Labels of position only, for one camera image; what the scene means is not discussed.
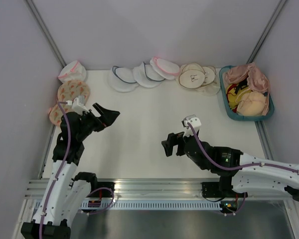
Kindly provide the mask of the white bag blue trim left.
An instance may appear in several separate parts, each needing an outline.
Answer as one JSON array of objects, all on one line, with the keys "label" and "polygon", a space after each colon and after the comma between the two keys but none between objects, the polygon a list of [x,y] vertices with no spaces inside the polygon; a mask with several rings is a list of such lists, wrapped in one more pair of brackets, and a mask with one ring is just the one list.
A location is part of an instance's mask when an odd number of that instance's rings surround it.
[{"label": "white bag blue trim left", "polygon": [[117,92],[128,93],[134,91],[138,82],[133,77],[133,72],[129,68],[113,66],[108,74],[109,86]]}]

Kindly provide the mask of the aluminium mounting rail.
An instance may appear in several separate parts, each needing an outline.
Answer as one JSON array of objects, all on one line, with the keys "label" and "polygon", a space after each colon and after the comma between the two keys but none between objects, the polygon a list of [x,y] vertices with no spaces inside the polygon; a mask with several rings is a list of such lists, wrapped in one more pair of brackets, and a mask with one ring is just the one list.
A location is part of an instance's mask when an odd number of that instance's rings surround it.
[{"label": "aluminium mounting rail", "polygon": [[[116,197],[132,199],[196,199],[201,198],[202,182],[218,182],[216,178],[207,179],[98,179],[98,182],[114,182]],[[48,179],[30,180],[24,197],[26,199],[41,199],[45,189],[48,188]],[[275,182],[268,189],[250,190],[247,192],[250,200],[282,200],[289,199],[291,195],[278,186],[282,183]]]}]

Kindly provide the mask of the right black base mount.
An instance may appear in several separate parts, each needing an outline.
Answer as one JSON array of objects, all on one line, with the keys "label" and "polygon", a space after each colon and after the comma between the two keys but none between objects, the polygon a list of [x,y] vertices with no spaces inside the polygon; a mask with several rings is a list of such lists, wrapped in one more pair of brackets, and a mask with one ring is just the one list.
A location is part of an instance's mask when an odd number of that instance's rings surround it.
[{"label": "right black base mount", "polygon": [[221,191],[219,189],[219,182],[202,182],[201,196],[210,202],[220,202],[225,199],[236,198],[235,192]]}]

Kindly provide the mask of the white bag blue trim right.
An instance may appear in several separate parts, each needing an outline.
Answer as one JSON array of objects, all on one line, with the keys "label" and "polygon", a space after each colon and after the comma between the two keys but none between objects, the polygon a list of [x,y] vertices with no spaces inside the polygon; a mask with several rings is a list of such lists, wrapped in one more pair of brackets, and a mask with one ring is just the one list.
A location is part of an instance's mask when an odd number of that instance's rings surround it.
[{"label": "white bag blue trim right", "polygon": [[140,66],[132,70],[135,81],[142,87],[155,88],[159,86],[165,78],[158,74],[151,64],[141,63]]}]

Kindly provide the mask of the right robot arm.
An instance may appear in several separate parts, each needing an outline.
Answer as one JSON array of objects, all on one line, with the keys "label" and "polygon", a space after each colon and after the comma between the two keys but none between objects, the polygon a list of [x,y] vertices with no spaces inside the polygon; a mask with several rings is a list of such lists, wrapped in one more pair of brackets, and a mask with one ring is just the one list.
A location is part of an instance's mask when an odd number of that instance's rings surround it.
[{"label": "right robot arm", "polygon": [[162,141],[167,157],[177,147],[201,170],[218,175],[217,190],[228,197],[233,193],[252,195],[289,195],[299,202],[299,164],[289,164],[251,156],[230,147],[211,146],[196,135],[170,133]]}]

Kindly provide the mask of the floral patterned laundry bag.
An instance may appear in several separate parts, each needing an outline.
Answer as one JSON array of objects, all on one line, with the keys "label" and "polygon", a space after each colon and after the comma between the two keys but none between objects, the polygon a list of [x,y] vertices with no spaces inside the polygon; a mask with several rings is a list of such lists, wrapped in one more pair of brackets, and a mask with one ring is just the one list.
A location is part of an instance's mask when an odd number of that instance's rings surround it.
[{"label": "floral patterned laundry bag", "polygon": [[[83,96],[84,104],[86,104],[90,96],[89,86],[80,80],[70,80],[63,83],[57,92],[57,102],[73,101],[76,97]],[[58,104],[49,111],[49,119],[52,124],[60,126],[63,113]]]}]

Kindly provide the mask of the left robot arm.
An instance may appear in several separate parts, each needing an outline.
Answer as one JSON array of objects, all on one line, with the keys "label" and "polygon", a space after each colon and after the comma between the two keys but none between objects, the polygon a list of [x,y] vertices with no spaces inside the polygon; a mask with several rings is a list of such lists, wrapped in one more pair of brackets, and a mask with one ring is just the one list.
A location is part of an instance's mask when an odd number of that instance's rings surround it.
[{"label": "left robot arm", "polygon": [[57,105],[62,112],[61,132],[53,150],[52,172],[36,213],[30,222],[22,224],[20,232],[26,239],[70,238],[79,207],[85,198],[96,196],[100,190],[95,173],[74,175],[85,149],[83,141],[91,133],[111,126],[120,115],[98,103],[93,104],[98,117],[84,106],[67,113],[61,102]]}]

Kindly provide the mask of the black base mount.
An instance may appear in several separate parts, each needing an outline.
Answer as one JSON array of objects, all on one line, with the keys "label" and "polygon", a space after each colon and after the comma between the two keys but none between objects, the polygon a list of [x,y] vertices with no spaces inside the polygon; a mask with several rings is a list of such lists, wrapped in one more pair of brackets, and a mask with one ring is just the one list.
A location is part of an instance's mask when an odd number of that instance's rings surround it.
[{"label": "black base mount", "polygon": [[221,191],[219,189],[219,182],[202,182],[201,196],[210,202],[220,202],[225,199],[236,198],[235,192]]},{"label": "black base mount", "polygon": [[114,187],[114,182],[98,182],[96,188],[92,188],[89,197],[101,199],[112,197],[111,192],[109,192],[106,188],[111,189],[114,192]]}]

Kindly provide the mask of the yellow bra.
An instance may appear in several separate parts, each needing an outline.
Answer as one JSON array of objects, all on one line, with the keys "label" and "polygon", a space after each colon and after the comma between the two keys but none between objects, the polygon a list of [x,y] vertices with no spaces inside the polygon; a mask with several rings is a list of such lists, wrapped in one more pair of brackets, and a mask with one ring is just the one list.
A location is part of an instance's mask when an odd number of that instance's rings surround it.
[{"label": "yellow bra", "polygon": [[242,96],[246,93],[250,93],[251,90],[247,85],[231,84],[226,89],[226,98],[230,109],[236,113],[239,102]]}]

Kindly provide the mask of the teal plastic basket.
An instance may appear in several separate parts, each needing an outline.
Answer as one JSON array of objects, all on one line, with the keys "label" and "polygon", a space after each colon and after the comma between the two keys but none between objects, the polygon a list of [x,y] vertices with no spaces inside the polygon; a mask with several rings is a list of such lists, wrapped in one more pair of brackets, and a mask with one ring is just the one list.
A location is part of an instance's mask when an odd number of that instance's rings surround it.
[{"label": "teal plastic basket", "polygon": [[271,96],[269,96],[269,109],[265,116],[243,116],[243,115],[233,112],[230,109],[228,100],[226,97],[223,74],[225,74],[232,68],[234,68],[233,65],[228,65],[228,66],[222,67],[219,71],[219,81],[220,81],[220,87],[221,87],[221,93],[222,93],[222,101],[224,103],[224,107],[225,107],[228,117],[231,118],[232,120],[237,120],[237,121],[262,121],[262,120],[269,119],[274,114],[274,111],[275,111],[275,106],[274,106]]}]

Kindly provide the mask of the pink satin bra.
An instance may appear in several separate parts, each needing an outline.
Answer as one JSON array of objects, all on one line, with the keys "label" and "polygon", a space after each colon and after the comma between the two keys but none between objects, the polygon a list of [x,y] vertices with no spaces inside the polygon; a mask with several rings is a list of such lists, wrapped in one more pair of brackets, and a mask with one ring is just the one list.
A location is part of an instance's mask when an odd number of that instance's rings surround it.
[{"label": "pink satin bra", "polygon": [[238,84],[247,80],[247,86],[260,93],[269,92],[270,89],[269,80],[254,62],[231,68],[223,74],[223,80],[227,84]]}]

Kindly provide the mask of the white bag pink trim back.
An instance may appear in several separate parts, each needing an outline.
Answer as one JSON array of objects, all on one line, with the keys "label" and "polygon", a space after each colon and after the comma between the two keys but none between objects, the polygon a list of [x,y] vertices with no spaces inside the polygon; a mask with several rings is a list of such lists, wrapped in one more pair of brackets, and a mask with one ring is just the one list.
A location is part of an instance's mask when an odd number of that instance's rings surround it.
[{"label": "white bag pink trim back", "polygon": [[160,76],[167,80],[174,80],[180,74],[180,67],[177,64],[162,58],[153,57],[150,64]]}]

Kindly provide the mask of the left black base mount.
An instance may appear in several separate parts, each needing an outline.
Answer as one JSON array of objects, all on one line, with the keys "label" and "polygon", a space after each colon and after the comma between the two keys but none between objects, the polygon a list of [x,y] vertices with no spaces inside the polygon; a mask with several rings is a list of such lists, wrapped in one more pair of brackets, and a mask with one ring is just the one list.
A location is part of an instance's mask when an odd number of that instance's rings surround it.
[{"label": "left black base mount", "polygon": [[114,192],[114,187],[114,182],[98,182],[96,188],[92,188],[89,197],[101,199],[112,197],[111,192],[109,192],[106,188],[111,189]]}]

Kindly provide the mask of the white mesh bag pink trim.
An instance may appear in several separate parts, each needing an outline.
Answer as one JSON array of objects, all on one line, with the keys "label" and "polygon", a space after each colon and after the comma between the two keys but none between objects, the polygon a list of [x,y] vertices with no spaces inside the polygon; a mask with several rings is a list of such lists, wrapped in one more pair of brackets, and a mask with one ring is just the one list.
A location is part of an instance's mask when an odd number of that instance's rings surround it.
[{"label": "white mesh bag pink trim", "polygon": [[78,61],[72,61],[66,65],[57,77],[62,83],[70,80],[85,81],[87,76],[87,71],[85,67]]}]

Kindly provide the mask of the beige laundry bag rear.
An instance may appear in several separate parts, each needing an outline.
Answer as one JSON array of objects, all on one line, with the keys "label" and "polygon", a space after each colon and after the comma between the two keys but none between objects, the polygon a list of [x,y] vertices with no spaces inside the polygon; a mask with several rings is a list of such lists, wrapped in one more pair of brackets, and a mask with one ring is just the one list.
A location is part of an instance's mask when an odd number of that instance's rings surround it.
[{"label": "beige laundry bag rear", "polygon": [[196,89],[204,96],[216,95],[220,90],[220,82],[217,78],[216,68],[213,66],[202,66],[205,72],[205,81],[201,87]]}]

